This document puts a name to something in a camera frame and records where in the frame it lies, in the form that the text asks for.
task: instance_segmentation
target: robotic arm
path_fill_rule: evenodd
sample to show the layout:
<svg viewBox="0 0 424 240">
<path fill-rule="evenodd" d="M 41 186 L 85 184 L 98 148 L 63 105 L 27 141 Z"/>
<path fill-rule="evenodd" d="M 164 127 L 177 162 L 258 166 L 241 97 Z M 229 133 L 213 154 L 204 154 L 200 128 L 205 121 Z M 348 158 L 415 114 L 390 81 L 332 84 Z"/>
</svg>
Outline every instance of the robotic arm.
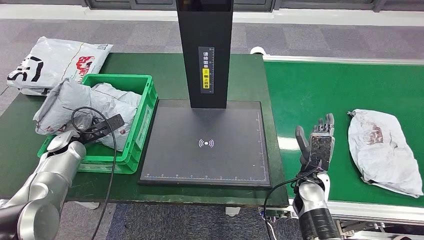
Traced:
<svg viewBox="0 0 424 240">
<path fill-rule="evenodd" d="M 312 174 L 299 179 L 294 187 L 293 208 L 299 217 L 300 231 L 304 240 L 340 240 L 340 235 L 327 207 L 330 180 L 327 175 L 333 155 L 335 139 L 332 113 L 318 121 L 309 140 L 304 129 L 296 128 L 296 139 L 301 150 L 301 168 L 298 176 L 310 171 Z"/>
<path fill-rule="evenodd" d="M 84 144 L 123 125 L 124 120 L 118 114 L 84 131 L 90 133 L 69 130 L 57 135 L 35 171 L 6 205 L 0 207 L 0 240 L 55 239 L 68 188 L 86 156 Z"/>
</svg>

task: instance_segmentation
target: black cable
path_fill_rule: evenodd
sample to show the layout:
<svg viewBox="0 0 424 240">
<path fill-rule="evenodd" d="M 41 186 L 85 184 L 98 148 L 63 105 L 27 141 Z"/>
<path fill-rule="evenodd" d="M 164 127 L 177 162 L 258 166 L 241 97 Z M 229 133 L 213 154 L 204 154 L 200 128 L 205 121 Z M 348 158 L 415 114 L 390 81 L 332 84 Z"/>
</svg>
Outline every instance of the black cable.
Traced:
<svg viewBox="0 0 424 240">
<path fill-rule="evenodd" d="M 75 109 L 72 112 L 72 115 L 70 116 L 70 122 L 72 123 L 73 127 L 78 132 L 81 132 L 83 134 L 93 134 L 93 133 L 98 133 L 98 132 L 102 131 L 101 129 L 98 129 L 98 130 L 95 130 L 95 131 L 84 131 L 84 130 L 81 130 L 81 129 L 79 129 L 77 127 L 77 125 L 74 122 L 74 115 L 75 115 L 76 112 L 78 112 L 81 109 L 89 109 L 89 110 L 92 110 L 92 111 L 98 113 L 104 119 L 104 121 L 106 122 L 107 126 L 109 127 L 110 134 L 112 134 L 112 139 L 113 139 L 113 163 L 112 163 L 112 170 L 111 170 L 110 178 L 109 178 L 109 186 L 107 187 L 106 198 L 104 199 L 104 206 L 103 206 L 103 209 L 101 210 L 100 219 L 98 220 L 97 226 L 95 227 L 94 233 L 93 233 L 93 235 L 91 237 L 91 240 L 94 240 L 94 238 L 96 237 L 97 232 L 99 231 L 99 227 L 100 227 L 100 224 L 102 223 L 103 215 L 105 214 L 105 211 L 106 211 L 106 206 L 108 205 L 108 202 L 109 202 L 109 195 L 111 193 L 112 181 L 114 179 L 115 165 L 117 163 L 117 139 L 115 138 L 114 130 L 112 129 L 112 126 L 109 123 L 108 119 L 105 117 L 105 115 L 103 115 L 97 109 L 94 109 L 94 108 L 89 107 L 89 106 L 78 107 L 77 109 Z"/>
<path fill-rule="evenodd" d="M 281 186 L 283 186 L 283 185 L 286 185 L 286 184 L 289 184 L 289 183 L 295 182 L 295 181 L 297 181 L 297 180 L 299 180 L 299 179 L 302 179 L 302 178 L 304 178 L 304 177 L 307 177 L 307 176 L 309 176 L 309 175 L 313 174 L 313 173 L 314 173 L 317 169 L 318 169 L 318 167 L 316 167 L 316 168 L 314 168 L 314 169 L 312 169 L 312 170 L 308 171 L 308 172 L 307 172 L 307 173 L 305 173 L 305 174 L 302 174 L 302 175 L 300 175 L 300 176 L 297 176 L 297 177 L 292 178 L 292 179 L 287 180 L 287 181 L 283 181 L 282 183 L 280 183 L 280 184 L 276 185 L 275 187 L 273 187 L 273 188 L 272 188 L 272 189 L 268 192 L 268 195 L 266 195 L 266 197 L 265 197 L 265 201 L 263 202 L 263 218 L 265 219 L 266 231 L 268 232 L 268 237 L 269 237 L 269 239 L 270 239 L 270 240 L 272 240 L 272 238 L 271 238 L 271 233 L 270 233 L 270 227 L 268 227 L 268 224 L 267 224 L 268 220 L 267 220 L 267 214 L 266 214 L 268 198 L 271 196 L 271 194 L 272 194 L 272 193 L 273 193 L 273 192 L 274 192 L 277 188 L 279 188 L 279 187 L 281 187 Z"/>
</svg>

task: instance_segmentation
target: black pole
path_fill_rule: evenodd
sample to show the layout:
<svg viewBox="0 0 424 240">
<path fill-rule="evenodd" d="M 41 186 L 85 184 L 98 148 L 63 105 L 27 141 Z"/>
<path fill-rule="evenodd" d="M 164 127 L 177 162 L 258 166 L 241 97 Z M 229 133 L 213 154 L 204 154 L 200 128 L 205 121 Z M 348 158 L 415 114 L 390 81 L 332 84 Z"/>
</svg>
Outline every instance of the black pole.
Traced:
<svg viewBox="0 0 424 240">
<path fill-rule="evenodd" d="M 192 108 L 227 107 L 234 0 L 176 0 Z"/>
</svg>

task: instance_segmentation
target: green plastic crate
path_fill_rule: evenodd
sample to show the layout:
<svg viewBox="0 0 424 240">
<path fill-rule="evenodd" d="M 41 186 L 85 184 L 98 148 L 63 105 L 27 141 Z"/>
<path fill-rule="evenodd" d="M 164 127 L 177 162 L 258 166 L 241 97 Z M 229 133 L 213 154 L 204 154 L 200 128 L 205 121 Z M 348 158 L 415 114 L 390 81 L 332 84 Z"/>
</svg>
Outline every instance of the green plastic crate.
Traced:
<svg viewBox="0 0 424 240">
<path fill-rule="evenodd" d="M 143 145 L 153 116 L 158 94 L 149 75 L 130 74 L 87 74 L 82 84 L 93 87 L 96 84 L 108 83 L 122 91 L 140 94 L 141 100 L 134 117 L 123 152 L 116 152 L 115 173 L 133 174 L 137 171 Z M 38 157 L 47 152 L 47 146 L 55 136 L 48 136 L 38 151 Z M 87 155 L 82 160 L 78 171 L 94 173 L 110 173 L 114 161 L 114 150 L 101 143 L 85 145 Z"/>
</svg>

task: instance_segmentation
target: table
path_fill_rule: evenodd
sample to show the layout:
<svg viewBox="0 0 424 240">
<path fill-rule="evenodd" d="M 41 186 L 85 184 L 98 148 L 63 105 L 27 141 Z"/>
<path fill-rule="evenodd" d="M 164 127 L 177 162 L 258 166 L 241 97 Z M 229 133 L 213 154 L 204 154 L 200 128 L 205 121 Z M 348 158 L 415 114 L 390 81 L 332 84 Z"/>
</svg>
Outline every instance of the table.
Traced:
<svg viewBox="0 0 424 240">
<path fill-rule="evenodd" d="M 395 115 L 424 177 L 424 61 L 264 56 L 286 179 L 299 171 L 296 125 L 312 130 L 333 113 L 335 146 L 328 175 L 336 218 L 424 225 L 424 196 L 413 198 L 365 184 L 349 152 L 348 111 Z M 289 191 L 290 202 L 294 197 Z"/>
<path fill-rule="evenodd" d="M 160 99 L 189 97 L 182 54 L 110 53 L 100 73 L 151 75 Z M 0 117 L 0 199 L 10 198 L 37 166 L 37 151 L 46 137 L 35 133 L 32 118 L 43 100 L 43 97 L 20 94 Z M 284 181 L 261 56 L 231 55 L 228 100 L 261 102 L 271 181 L 273 185 Z M 140 186 L 137 185 L 138 179 L 137 173 L 115 175 L 110 201 L 257 207 L 264 203 L 268 192 L 243 187 Z M 66 200 L 102 202 L 108 181 L 109 174 L 79 172 Z M 275 191 L 268 202 L 275 207 L 288 206 L 286 189 Z"/>
</svg>

